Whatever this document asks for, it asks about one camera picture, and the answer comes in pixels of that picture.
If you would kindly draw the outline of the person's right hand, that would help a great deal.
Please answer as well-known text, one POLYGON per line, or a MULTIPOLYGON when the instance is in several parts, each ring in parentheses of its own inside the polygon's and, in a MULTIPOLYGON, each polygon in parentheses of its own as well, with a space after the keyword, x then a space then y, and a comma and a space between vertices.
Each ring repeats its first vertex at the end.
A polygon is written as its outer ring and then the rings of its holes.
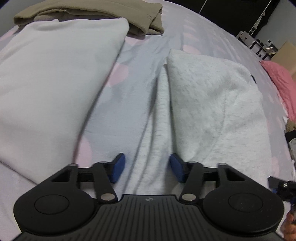
POLYGON ((295 224, 293 224, 293 222, 294 216, 291 213, 291 211, 289 211, 287 213, 285 221, 280 227, 280 231, 283 234, 283 239, 285 241, 296 241, 296 227, 295 224))

